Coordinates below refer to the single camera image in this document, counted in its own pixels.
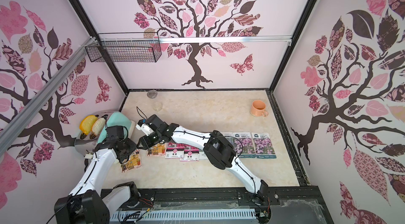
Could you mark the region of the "orange illustrated packet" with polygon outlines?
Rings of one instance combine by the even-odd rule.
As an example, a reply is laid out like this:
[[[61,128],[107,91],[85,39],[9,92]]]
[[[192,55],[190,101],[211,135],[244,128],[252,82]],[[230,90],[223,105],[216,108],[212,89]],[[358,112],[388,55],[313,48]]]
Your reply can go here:
[[[158,143],[148,149],[147,156],[165,156],[166,155],[166,144]]]
[[[133,153],[131,153],[127,161],[121,164],[121,170],[122,172],[126,172],[132,169],[140,168],[141,165],[142,161],[140,151],[135,150]]]

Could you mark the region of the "pink rose packet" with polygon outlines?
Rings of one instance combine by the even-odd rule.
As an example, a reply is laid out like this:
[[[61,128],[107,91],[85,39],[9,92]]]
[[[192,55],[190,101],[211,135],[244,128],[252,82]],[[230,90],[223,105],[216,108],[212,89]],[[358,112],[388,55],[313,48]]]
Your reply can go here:
[[[185,149],[184,144],[169,142],[169,143],[167,143],[165,158],[166,159],[181,159],[184,157],[184,149]]]
[[[184,155],[180,158],[182,162],[199,161],[199,148],[190,145],[184,146]]]

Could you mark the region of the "pink cosmos seed packet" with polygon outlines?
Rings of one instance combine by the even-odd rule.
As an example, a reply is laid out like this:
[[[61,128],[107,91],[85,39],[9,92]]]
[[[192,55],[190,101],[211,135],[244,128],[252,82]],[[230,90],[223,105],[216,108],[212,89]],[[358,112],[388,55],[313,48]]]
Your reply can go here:
[[[256,150],[251,132],[234,132],[234,148],[240,158],[256,158]]]

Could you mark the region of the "lavender seed packet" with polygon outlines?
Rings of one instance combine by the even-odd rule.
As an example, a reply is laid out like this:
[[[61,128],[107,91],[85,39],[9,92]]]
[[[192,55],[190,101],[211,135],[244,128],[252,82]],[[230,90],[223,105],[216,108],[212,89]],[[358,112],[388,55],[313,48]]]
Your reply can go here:
[[[234,137],[233,137],[233,133],[232,132],[222,132],[222,135],[230,143],[230,145],[233,148],[235,148],[235,140],[234,140]]]
[[[205,152],[203,150],[199,150],[199,159],[200,160],[208,160],[207,155],[205,154]]]

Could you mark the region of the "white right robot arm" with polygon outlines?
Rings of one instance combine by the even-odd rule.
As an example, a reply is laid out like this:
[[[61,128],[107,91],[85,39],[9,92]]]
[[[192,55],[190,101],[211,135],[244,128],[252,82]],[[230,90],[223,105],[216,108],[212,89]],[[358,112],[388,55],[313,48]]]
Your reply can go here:
[[[219,131],[202,133],[175,123],[168,125],[155,114],[139,120],[136,129],[144,133],[138,141],[138,149],[148,150],[158,143],[168,142],[201,149],[214,167],[229,171],[245,186],[247,192],[253,195],[252,201],[255,204],[264,205],[268,202],[268,184],[242,163],[231,142]]]

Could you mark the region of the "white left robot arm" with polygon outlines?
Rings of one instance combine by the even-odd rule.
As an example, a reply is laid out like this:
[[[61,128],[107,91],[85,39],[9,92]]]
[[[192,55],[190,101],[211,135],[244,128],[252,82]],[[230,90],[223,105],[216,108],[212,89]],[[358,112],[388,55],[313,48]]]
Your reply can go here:
[[[102,186],[109,169],[118,160],[129,159],[137,149],[124,126],[105,129],[106,138],[97,144],[91,162],[78,184],[68,196],[57,200],[54,217],[58,224],[108,224],[110,217],[129,200],[139,201],[140,193],[134,182],[115,186],[105,197]]]

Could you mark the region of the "beige toast slice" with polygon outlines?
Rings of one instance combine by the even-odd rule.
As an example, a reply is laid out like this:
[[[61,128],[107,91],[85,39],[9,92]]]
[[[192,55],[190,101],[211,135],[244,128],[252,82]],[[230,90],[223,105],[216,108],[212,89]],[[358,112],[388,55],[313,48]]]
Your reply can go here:
[[[92,126],[91,135],[99,136],[105,127],[106,119],[104,117],[98,118]]]

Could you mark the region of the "clear glass jar with grains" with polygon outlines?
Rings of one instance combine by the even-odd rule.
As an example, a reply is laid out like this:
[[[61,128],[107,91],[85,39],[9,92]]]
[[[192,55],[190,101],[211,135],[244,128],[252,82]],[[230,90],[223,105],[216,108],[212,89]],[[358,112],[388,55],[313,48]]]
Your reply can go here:
[[[154,111],[159,112],[162,110],[163,104],[157,90],[149,90],[147,97],[150,99]]]

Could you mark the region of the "orange ceramic mug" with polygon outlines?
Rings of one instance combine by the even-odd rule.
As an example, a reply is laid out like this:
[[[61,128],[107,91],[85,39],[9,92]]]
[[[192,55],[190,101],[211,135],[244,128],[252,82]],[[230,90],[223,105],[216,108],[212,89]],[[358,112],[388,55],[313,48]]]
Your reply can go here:
[[[250,113],[255,117],[267,117],[269,115],[269,112],[266,110],[266,104],[261,100],[255,100],[252,103]]]

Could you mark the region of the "aluminium rail on wall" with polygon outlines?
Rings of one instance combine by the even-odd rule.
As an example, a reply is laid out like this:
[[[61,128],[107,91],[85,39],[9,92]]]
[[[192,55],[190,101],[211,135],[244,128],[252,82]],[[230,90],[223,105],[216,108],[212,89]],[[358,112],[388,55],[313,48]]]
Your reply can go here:
[[[4,154],[31,120],[42,109],[45,103],[55,94],[59,86],[68,78],[68,75],[85,57],[85,48],[96,42],[95,37],[89,37],[84,44],[71,56],[71,58],[58,70],[45,86],[28,102],[23,111],[8,123],[1,133],[1,154]]]

